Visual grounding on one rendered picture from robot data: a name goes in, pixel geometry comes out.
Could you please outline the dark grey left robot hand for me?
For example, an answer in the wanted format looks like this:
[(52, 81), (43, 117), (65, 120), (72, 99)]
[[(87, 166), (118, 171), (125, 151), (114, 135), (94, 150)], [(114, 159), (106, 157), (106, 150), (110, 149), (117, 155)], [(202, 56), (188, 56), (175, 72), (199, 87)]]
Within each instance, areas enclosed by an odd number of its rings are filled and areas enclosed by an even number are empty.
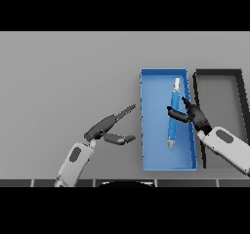
[(122, 110), (117, 115), (109, 115), (95, 124), (89, 131), (84, 134), (84, 138), (88, 141), (92, 141), (93, 139), (101, 139), (103, 138), (106, 142), (124, 145), (125, 143), (129, 143), (136, 139), (135, 136), (121, 136), (110, 134), (110, 129), (123, 117), (125, 117), (128, 113), (130, 113), (136, 107), (135, 104), (132, 104)]

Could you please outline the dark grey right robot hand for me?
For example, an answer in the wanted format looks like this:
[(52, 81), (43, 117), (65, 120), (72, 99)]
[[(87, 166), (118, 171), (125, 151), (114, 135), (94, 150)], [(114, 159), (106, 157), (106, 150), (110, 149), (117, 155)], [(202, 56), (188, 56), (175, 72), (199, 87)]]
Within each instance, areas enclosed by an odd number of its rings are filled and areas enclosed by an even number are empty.
[(196, 104), (190, 103), (185, 97), (182, 97), (182, 100), (187, 112), (183, 113), (172, 106), (168, 106), (168, 115), (184, 123), (191, 122), (198, 132), (202, 131), (207, 136), (212, 131), (212, 127), (202, 110)]

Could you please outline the dark grey bin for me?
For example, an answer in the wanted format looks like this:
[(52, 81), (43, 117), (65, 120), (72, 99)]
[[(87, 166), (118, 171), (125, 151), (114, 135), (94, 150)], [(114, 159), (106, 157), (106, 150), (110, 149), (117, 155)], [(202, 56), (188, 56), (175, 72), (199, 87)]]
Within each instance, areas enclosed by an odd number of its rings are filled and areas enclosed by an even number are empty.
[[(196, 69), (192, 79), (195, 104), (212, 129), (225, 128), (250, 145), (250, 111), (242, 71), (239, 68)], [(200, 147), (204, 168), (213, 168), (213, 162), (223, 159), (202, 141)]]

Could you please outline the blue bin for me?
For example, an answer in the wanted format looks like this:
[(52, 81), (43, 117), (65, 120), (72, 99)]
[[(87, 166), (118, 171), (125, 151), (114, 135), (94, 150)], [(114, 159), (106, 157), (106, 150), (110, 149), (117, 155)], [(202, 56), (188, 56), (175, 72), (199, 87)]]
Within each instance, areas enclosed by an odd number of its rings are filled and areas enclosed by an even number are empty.
[(168, 147), (167, 106), (171, 104), (176, 78), (180, 79), (180, 98), (190, 100), (188, 71), (185, 68), (142, 68), (140, 78), (143, 170), (195, 171), (197, 159), (191, 122), (177, 122), (174, 147)]

